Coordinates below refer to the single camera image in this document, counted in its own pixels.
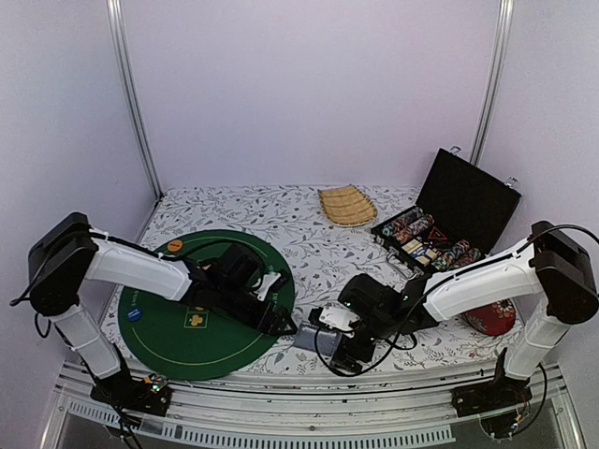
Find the open case lid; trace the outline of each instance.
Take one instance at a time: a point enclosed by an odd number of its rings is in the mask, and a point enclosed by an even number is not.
[[[448,232],[489,253],[521,195],[458,156],[439,150],[416,204]]]

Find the orange poker chip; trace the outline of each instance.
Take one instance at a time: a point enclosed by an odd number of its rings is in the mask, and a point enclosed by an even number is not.
[[[177,253],[183,247],[183,242],[181,240],[172,240],[168,243],[167,249],[171,253]]]

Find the white object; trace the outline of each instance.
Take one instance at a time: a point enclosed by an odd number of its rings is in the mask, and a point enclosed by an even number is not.
[[[354,328],[351,325],[359,321],[359,316],[346,308],[327,304],[323,307],[319,320],[322,324],[331,328],[342,332],[352,332]]]
[[[547,296],[543,294],[515,343],[507,348],[505,374],[511,379],[525,381],[541,360],[562,340],[570,325],[547,315]]]
[[[98,325],[81,304],[49,318],[96,377],[106,379],[121,370],[121,361],[114,346],[100,332]]]
[[[169,262],[103,239],[92,239],[98,251],[85,279],[113,282],[180,300],[189,286],[189,269],[183,261]]]
[[[269,293],[270,288],[281,278],[281,273],[267,273],[262,277],[262,284],[260,288],[256,290],[256,297],[258,301],[264,301],[266,295]]]
[[[512,248],[468,267],[434,274],[428,280],[425,292],[443,279],[453,279],[427,296],[424,304],[427,312],[436,321],[444,321],[502,299],[541,293],[541,282],[536,277],[534,268],[529,265],[529,261],[534,257],[533,245],[516,254],[516,249],[525,243],[526,239],[521,240]],[[509,254],[514,256],[487,266],[489,262]]]

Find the black cable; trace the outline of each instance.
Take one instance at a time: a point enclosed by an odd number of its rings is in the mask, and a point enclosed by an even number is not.
[[[535,243],[541,237],[545,236],[546,234],[549,234],[550,232],[557,231],[559,229],[572,229],[574,231],[582,232],[582,233],[586,234],[587,236],[589,236],[591,239],[595,240],[595,242],[597,244],[599,244],[599,238],[597,236],[595,236],[589,229],[587,229],[585,227],[579,226],[577,224],[556,224],[555,226],[545,229],[544,231],[538,233],[536,236],[532,237],[521,248],[516,250],[516,253],[518,253],[518,254],[522,253],[526,248],[531,246],[533,243]]]
[[[59,333],[63,337],[63,340],[65,340],[65,342],[68,343],[68,340],[66,339],[65,335],[60,331],[59,331]],[[110,407],[116,412],[116,414],[119,415],[119,426],[121,427],[121,432],[124,431],[123,426],[126,427],[127,432],[129,434],[128,436],[133,439],[133,441],[137,445],[137,449],[143,449],[143,446],[139,442],[138,438],[136,437],[135,433],[133,432],[133,429],[131,428],[131,426],[128,423],[128,418],[129,418],[128,414],[123,412],[123,409],[116,405],[116,403],[112,399],[111,394],[102,387],[102,385],[98,381],[98,378],[95,376],[94,372],[92,371],[92,369],[90,368],[90,366],[88,365],[88,363],[85,361],[85,359],[83,357],[81,357],[81,363],[83,363],[83,366],[85,366],[85,368],[87,369],[87,372],[90,375],[90,377],[92,378],[92,381],[94,381],[95,387],[100,391],[100,393],[102,393],[102,396],[104,396],[104,398],[106,399],[106,401],[110,405]],[[126,438],[127,437],[124,437],[123,441],[127,444],[127,447],[129,447],[130,449],[134,449],[133,446],[130,445],[129,442],[126,440]]]
[[[391,345],[393,347],[393,349],[398,349],[400,351],[412,351],[414,348],[416,348],[418,346],[418,340],[416,339],[416,335],[414,335],[414,334],[409,334],[408,337],[410,337],[410,340],[412,340],[411,348],[404,348],[402,346],[398,346],[390,339],[385,339],[385,343]]]
[[[339,371],[338,369],[332,367],[330,364],[328,364],[325,361],[325,358],[320,353],[320,350],[318,349],[318,334],[320,333],[320,329],[321,328],[319,327],[314,334],[314,349],[316,351],[316,355],[318,355],[320,362],[325,367],[327,367],[327,369],[330,372],[332,372],[333,374],[335,374],[336,376],[339,376],[339,377],[358,377],[358,376],[361,376],[362,374],[366,374],[367,372],[372,371],[373,369],[378,367],[381,363],[383,363],[385,361],[385,359],[389,356],[389,354],[391,354],[391,352],[393,351],[393,346],[389,346],[387,351],[376,362],[374,362],[372,365],[370,365],[368,368],[364,369],[361,372],[353,372],[353,373],[348,374],[346,372]],[[397,342],[399,337],[400,337],[400,334],[398,332],[398,334],[395,336],[395,340],[393,341],[393,344],[395,344]]]
[[[254,255],[256,255],[258,257],[258,259],[260,261],[262,261],[262,258],[259,256],[259,254],[256,252],[256,250],[254,250],[250,245],[248,245],[247,243],[243,242],[243,241],[238,241],[236,239],[228,239],[228,238],[221,238],[219,240],[216,241],[212,241],[210,243],[206,243],[204,245],[199,245],[196,248],[193,248],[189,251],[187,251],[186,253],[180,254],[180,255],[176,255],[176,256],[171,256],[171,255],[163,255],[160,256],[159,253],[154,252],[152,250],[149,250],[148,248],[145,248],[141,245],[138,245],[137,243],[132,243],[130,241],[124,240],[124,239],[120,239],[118,237],[114,237],[114,236],[107,236],[104,234],[100,234],[98,232],[90,232],[90,231],[75,231],[75,232],[71,232],[70,234],[66,234],[64,236],[62,236],[61,238],[59,238],[58,240],[56,240],[52,246],[48,249],[48,251],[46,252],[46,255],[44,256],[44,258],[42,259],[39,268],[37,269],[36,273],[32,276],[31,281],[29,282],[29,284],[27,285],[27,287],[25,288],[25,290],[21,293],[21,295],[15,299],[10,300],[9,305],[10,307],[15,307],[19,304],[21,304],[23,301],[28,301],[29,298],[27,297],[27,295],[31,292],[31,290],[33,289],[33,287],[36,285],[37,280],[39,279],[39,277],[41,276],[42,272],[44,271],[44,268],[46,267],[46,265],[48,264],[48,261],[54,256],[54,254],[56,253],[57,249],[62,249],[66,243],[68,243],[70,240],[76,239],[77,237],[89,237],[89,238],[94,238],[94,239],[106,239],[108,241],[111,241],[113,243],[118,243],[121,244],[123,246],[126,246],[128,248],[140,251],[142,253],[145,253],[147,255],[150,255],[152,257],[155,257],[157,259],[163,259],[163,260],[167,260],[169,262],[177,262],[180,260],[183,260],[185,257],[196,253],[200,250],[203,250],[204,248],[208,248],[210,246],[219,244],[219,243],[223,243],[223,242],[231,242],[231,243],[239,243],[243,246],[245,246],[247,249],[249,249],[252,253],[254,253]],[[260,266],[260,284],[258,285],[258,287],[251,287],[248,290],[250,292],[255,291],[257,288],[259,288],[260,286],[262,286],[262,278],[264,277],[264,267],[263,265]]]
[[[539,415],[541,414],[541,412],[543,411],[543,406],[545,405],[545,401],[547,399],[547,390],[548,390],[548,378],[547,378],[547,372],[545,371],[545,368],[543,368],[543,365],[541,365],[539,363],[539,368],[541,369],[541,372],[543,373],[543,379],[544,379],[544,386],[543,386],[543,398],[541,399],[541,403],[539,404],[539,408],[537,409],[536,413],[534,414],[534,416],[531,418],[531,420],[526,424],[525,427],[520,427],[519,429],[517,429],[512,436],[515,435],[519,435],[520,433],[522,433],[524,430],[526,430],[527,428],[529,428],[530,426],[532,426],[534,424],[534,421],[536,421],[536,419],[539,417]]]
[[[400,323],[400,325],[398,327],[397,334],[395,335],[395,339],[393,341],[387,341],[387,343],[389,344],[389,349],[381,356],[381,358],[379,358],[376,362],[374,362],[372,365],[370,365],[365,370],[363,370],[361,372],[358,372],[358,373],[348,374],[348,373],[339,371],[338,369],[336,369],[336,368],[332,367],[330,364],[328,364],[325,361],[325,358],[320,353],[320,350],[318,349],[318,333],[320,332],[320,327],[316,330],[316,333],[314,335],[314,349],[316,351],[316,355],[318,355],[318,358],[320,359],[321,363],[325,367],[327,367],[327,369],[330,372],[332,372],[333,374],[335,374],[336,376],[339,376],[339,377],[358,377],[358,376],[361,376],[362,374],[366,374],[367,372],[375,369],[381,363],[383,363],[385,361],[385,359],[387,357],[389,357],[389,355],[391,354],[391,352],[393,351],[393,349],[396,349],[395,346],[397,345],[397,340],[399,339],[400,335],[402,334],[403,327],[405,326],[405,324],[408,322],[408,320],[412,316],[412,313],[414,313],[414,311],[416,310],[416,307],[418,307],[420,305],[420,303],[422,303],[427,298],[427,296],[430,295],[434,290],[436,290],[437,288],[439,288],[440,286],[442,286],[446,282],[452,281],[453,279],[455,279],[456,277],[460,276],[461,274],[465,274],[465,273],[468,273],[470,271],[474,271],[475,269],[486,267],[488,265],[496,264],[498,262],[504,261],[505,259],[509,259],[511,257],[513,257],[513,254],[510,253],[510,254],[506,254],[506,255],[504,255],[502,257],[499,257],[497,259],[483,261],[483,262],[481,262],[479,264],[476,264],[475,266],[465,267],[464,269],[456,270],[456,271],[454,271],[452,273],[452,276],[447,276],[446,278],[444,278],[441,281],[439,281],[438,283],[436,283],[429,290],[427,290],[426,292],[424,292],[422,294],[422,296],[420,296],[416,300],[416,302],[410,308],[410,310],[408,311],[408,313],[406,313],[405,317],[403,318],[402,322]]]
[[[48,320],[48,326],[46,327],[46,332],[42,332],[41,328],[39,327],[39,321],[38,321],[39,315],[40,315],[40,313],[37,311],[36,314],[34,315],[34,325],[36,327],[36,331],[37,331],[37,334],[39,335],[39,337],[41,337],[42,339],[46,339],[50,335],[50,331],[52,329],[52,321],[50,321],[50,319]]]

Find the aluminum frame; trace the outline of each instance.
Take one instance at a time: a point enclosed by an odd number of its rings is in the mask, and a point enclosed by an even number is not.
[[[152,188],[153,195],[156,200],[159,200],[164,192],[158,178],[158,170],[156,169],[156,164],[154,163],[152,152],[150,151],[150,144],[141,117],[141,108],[139,107],[138,95],[135,89],[135,82],[133,81],[131,60],[129,59],[129,50],[127,48],[124,32],[121,0],[107,0],[107,7],[114,52],[116,53],[121,81],[123,82],[124,96],[129,109],[129,115],[131,116],[136,140],[138,142],[141,162],[146,172],[148,183]]]
[[[128,359],[127,364],[136,378],[149,374],[137,360]],[[556,411],[564,448],[584,449],[562,373],[557,364],[548,364],[546,369],[548,405],[553,404]],[[450,404],[452,388],[486,381],[493,372],[494,361],[489,361],[399,374],[373,373],[356,378],[351,385],[325,375],[233,373],[205,382],[170,383],[173,396],[165,418],[132,414],[143,416],[142,435],[202,447],[224,447],[224,439],[229,438],[246,439],[254,445],[260,440],[272,449],[285,447],[285,442],[288,448],[317,449],[321,442],[322,447],[329,442],[331,449],[343,441],[353,447],[362,440],[380,441],[380,447],[385,447],[389,439],[417,434],[426,440],[427,434],[447,426],[511,410],[458,418]],[[533,403],[540,400],[543,384],[538,370],[531,379]],[[85,367],[65,362],[54,389],[54,413],[42,449],[56,447],[66,413],[110,425],[114,417],[108,406],[89,399],[92,385]],[[453,438],[451,433],[445,436],[447,442]]]
[[[504,70],[504,60],[509,41],[509,32],[512,25],[513,10],[514,0],[501,0],[497,28],[495,30],[493,57],[490,64],[489,79],[487,81],[487,91],[485,92],[485,100],[480,113],[478,127],[476,128],[475,145],[470,155],[470,163],[474,166],[480,164],[485,142],[487,141],[490,120],[499,90],[499,80],[502,76],[502,71]]]

